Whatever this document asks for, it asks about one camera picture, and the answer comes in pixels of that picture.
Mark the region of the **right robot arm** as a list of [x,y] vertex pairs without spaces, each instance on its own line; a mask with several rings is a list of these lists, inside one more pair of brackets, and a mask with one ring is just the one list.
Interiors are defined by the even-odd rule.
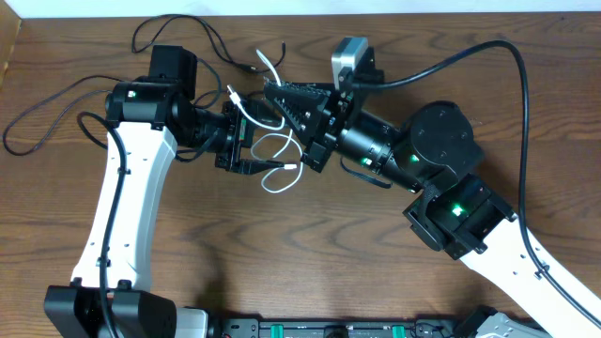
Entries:
[[404,214],[426,246],[488,279],[551,336],[599,335],[599,298],[541,245],[523,211],[475,174],[484,153],[457,105],[429,103],[398,128],[331,84],[268,82],[264,94],[311,169],[339,154],[414,193]]

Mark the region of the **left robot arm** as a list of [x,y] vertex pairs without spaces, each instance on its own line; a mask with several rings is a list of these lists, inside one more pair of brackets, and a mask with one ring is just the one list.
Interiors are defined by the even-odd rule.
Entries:
[[226,171],[253,175],[275,161],[244,160],[253,130],[240,103],[221,114],[193,103],[198,59],[180,46],[153,48],[149,72],[108,94],[107,163],[94,222],[66,286],[43,308],[65,337],[217,337],[218,320],[151,292],[151,252],[162,188],[174,160],[205,153]]

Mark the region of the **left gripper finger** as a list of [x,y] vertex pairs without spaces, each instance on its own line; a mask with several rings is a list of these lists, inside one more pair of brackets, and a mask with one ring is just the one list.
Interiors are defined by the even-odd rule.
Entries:
[[280,130],[282,128],[282,117],[263,100],[247,99],[244,107],[250,117],[258,124],[268,130]]
[[284,168],[285,164],[280,161],[240,160],[237,172],[242,175],[255,175],[271,169]]

